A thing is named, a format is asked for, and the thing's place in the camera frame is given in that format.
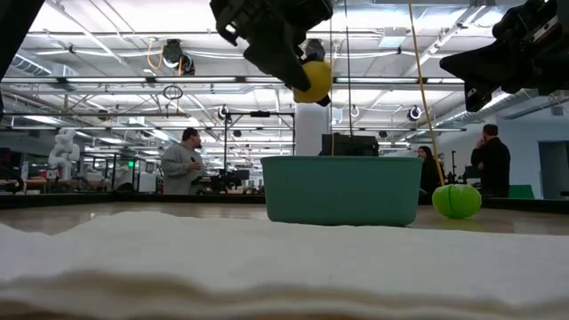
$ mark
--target computer monitor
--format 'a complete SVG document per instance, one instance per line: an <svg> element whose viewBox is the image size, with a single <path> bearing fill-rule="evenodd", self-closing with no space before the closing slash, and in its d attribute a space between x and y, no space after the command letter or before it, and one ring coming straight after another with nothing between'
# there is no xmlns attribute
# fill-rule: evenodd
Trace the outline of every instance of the computer monitor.
<svg viewBox="0 0 569 320"><path fill-rule="evenodd" d="M379 156L379 149L373 136L323 134L320 156Z"/></svg>

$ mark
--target teal plastic bin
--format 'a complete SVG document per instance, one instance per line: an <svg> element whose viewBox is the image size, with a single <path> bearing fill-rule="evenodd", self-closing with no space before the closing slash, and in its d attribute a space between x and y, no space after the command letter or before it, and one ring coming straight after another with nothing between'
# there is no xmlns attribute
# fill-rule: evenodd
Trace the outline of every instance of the teal plastic bin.
<svg viewBox="0 0 569 320"><path fill-rule="evenodd" d="M272 156L260 161L272 221L402 227L417 216L418 158Z"/></svg>

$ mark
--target man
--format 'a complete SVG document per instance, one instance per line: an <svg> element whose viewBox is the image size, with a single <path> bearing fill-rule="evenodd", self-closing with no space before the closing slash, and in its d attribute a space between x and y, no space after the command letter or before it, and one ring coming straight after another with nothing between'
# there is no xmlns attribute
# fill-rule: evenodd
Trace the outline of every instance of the man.
<svg viewBox="0 0 569 320"><path fill-rule="evenodd" d="M169 147L162 156L165 195L195 195L198 187L192 182L204 174L204 163L196 149L202 147L199 132L184 130L182 142Z"/></svg>
<svg viewBox="0 0 569 320"><path fill-rule="evenodd" d="M508 197L509 150L498 138L496 124L484 126L470 161L480 171L483 196Z"/></svg>

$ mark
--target metal frame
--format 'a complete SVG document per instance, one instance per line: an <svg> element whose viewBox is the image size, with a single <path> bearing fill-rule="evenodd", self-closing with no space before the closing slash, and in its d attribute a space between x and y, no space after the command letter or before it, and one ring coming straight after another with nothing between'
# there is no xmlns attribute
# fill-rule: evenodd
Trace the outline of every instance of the metal frame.
<svg viewBox="0 0 569 320"><path fill-rule="evenodd" d="M288 127L288 130L292 130L293 131L293 156L295 154L296 151L296 115L293 112L263 112L263 111L253 111L253 112L227 112L225 114L225 116L223 117L223 169L225 169L225 172L227 172L228 170L228 131L229 129L231 129L237 122L239 122L239 120L241 120L241 118L243 116L250 116L250 117L260 117L257 116L257 114L262 113L263 115L265 115L264 117L268 116L277 116L279 119L281 119L283 121L284 124L286 124L286 127ZM231 125L229 125L228 119L231 116L237 116L237 119L235 119ZM291 116L293 118L293 126L290 126L283 118L282 116ZM263 127L257 127L254 130L263 130Z"/></svg>

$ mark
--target man in black jacket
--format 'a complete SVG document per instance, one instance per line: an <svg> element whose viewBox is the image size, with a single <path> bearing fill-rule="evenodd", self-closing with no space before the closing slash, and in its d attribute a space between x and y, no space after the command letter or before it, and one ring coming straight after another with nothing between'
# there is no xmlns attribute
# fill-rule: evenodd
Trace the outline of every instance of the man in black jacket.
<svg viewBox="0 0 569 320"><path fill-rule="evenodd" d="M470 162L480 171L483 196L508 197L509 150L498 138L498 126L487 124Z"/></svg>

